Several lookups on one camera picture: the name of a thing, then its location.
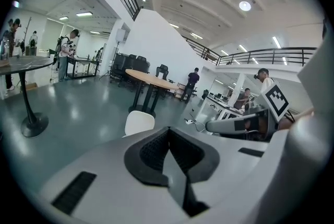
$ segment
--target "black pants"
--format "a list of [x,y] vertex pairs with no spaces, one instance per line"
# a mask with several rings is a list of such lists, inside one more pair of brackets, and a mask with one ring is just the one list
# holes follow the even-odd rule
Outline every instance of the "black pants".
[[183,101],[183,99],[186,96],[186,94],[188,94],[187,100],[186,100],[186,103],[188,103],[189,100],[190,100],[190,97],[191,97],[192,93],[193,93],[193,88],[185,87],[185,89],[183,91],[183,94],[182,94],[182,97],[181,97],[181,100]]
[[11,75],[6,75],[6,88],[11,88],[13,83],[11,82]]

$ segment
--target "gray round table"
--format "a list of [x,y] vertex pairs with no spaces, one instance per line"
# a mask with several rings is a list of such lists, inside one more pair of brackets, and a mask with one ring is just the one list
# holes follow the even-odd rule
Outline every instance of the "gray round table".
[[21,56],[11,57],[8,59],[8,64],[0,67],[0,76],[19,74],[23,98],[27,108],[28,116],[21,124],[21,131],[25,137],[36,137],[41,134],[49,124],[49,119],[42,113],[33,113],[28,101],[26,90],[26,72],[47,67],[53,63],[53,60],[47,57],[40,56]]

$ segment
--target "round table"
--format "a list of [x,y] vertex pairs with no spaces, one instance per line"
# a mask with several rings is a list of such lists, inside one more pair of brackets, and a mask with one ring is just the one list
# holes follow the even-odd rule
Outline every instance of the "round table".
[[21,56],[11,57],[8,59],[8,64],[0,67],[0,76],[18,73],[20,76],[23,98],[27,108],[28,116],[21,124],[21,131],[25,137],[36,137],[41,134],[47,127],[49,119],[42,113],[33,113],[28,101],[26,90],[26,72],[31,70],[47,67],[53,63],[53,60],[41,56]]
[[[143,72],[140,72],[140,71],[136,71],[136,70],[131,70],[131,69],[126,69],[125,72],[127,74],[129,74],[130,76],[135,77],[135,78],[137,78],[137,79],[140,80],[139,84],[138,84],[137,91],[136,91],[134,103],[129,108],[129,112],[132,112],[132,111],[141,111],[141,112],[149,113],[153,117],[155,117],[156,113],[154,112],[154,109],[155,109],[155,107],[157,105],[157,102],[158,102],[160,89],[161,88],[164,88],[164,89],[178,89],[178,87],[176,85],[174,85],[172,83],[169,83],[166,80],[160,79],[160,78],[158,78],[156,76],[152,76],[152,75],[149,75],[149,74],[146,74],[146,73],[143,73]],[[146,83],[150,84],[150,86],[149,86],[149,88],[147,90],[144,104],[143,105],[137,105],[139,94],[140,94],[141,83],[142,82],[146,82]],[[148,107],[148,103],[150,101],[150,98],[151,98],[154,86],[158,87],[158,90],[157,90],[157,94],[156,94],[156,96],[154,98],[152,107],[149,108]]]

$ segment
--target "green floor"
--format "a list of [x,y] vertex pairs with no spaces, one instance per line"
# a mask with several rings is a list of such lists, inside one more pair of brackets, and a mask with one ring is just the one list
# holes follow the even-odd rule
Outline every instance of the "green floor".
[[[143,104],[145,95],[146,89],[138,104]],[[25,138],[20,132],[27,116],[22,95],[0,101],[2,147],[18,182],[38,192],[55,172],[87,150],[123,137],[134,96],[128,88],[110,84],[107,77],[70,80],[29,91],[33,111],[49,117],[47,129],[35,138]],[[195,125],[187,125],[184,119],[191,119],[190,113],[195,116],[201,104],[197,97],[189,104],[173,97],[159,99],[155,128],[175,126],[189,134],[196,132]],[[199,121],[205,123],[215,116],[214,109],[206,108]]]

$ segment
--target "white chair back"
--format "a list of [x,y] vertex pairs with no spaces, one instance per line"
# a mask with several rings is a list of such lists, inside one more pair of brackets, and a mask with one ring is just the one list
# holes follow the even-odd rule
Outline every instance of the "white chair back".
[[125,136],[154,129],[154,117],[148,113],[132,111],[125,123]]

